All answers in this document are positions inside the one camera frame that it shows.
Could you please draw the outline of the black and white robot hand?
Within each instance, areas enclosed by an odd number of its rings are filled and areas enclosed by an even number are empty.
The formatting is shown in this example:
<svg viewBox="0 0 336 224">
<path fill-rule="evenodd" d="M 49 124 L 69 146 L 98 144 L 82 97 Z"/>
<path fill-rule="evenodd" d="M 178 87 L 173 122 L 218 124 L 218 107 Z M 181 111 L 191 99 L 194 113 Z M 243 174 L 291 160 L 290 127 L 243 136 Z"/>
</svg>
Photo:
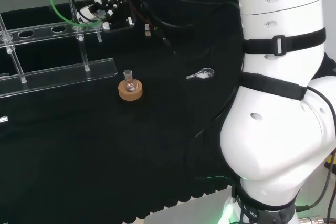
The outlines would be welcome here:
<svg viewBox="0 0 336 224">
<path fill-rule="evenodd" d="M 135 18 L 128 0 L 93 0 L 76 13 L 81 24 L 93 24 L 100 21 L 104 31 L 132 28 Z"/>
</svg>

